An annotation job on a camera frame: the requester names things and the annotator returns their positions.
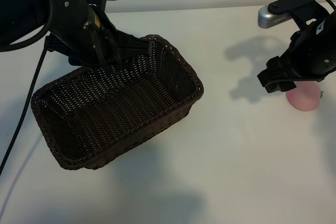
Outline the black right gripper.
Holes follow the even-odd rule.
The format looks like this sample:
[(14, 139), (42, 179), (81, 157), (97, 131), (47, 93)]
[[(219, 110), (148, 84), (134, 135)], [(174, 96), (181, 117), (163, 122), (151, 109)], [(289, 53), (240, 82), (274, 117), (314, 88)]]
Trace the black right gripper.
[(296, 88), (294, 81), (321, 81), (327, 75), (327, 19), (318, 19), (290, 38), (288, 49), (266, 63), (258, 79), (268, 93)]

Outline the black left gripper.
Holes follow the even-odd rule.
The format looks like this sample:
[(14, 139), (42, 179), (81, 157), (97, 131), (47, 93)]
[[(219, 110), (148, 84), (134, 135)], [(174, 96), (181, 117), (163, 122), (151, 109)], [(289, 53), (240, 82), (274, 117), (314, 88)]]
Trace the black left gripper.
[(57, 6), (45, 46), (49, 52), (67, 56), (72, 66), (106, 72), (120, 72), (126, 60), (152, 54), (150, 41), (117, 30), (94, 5)]

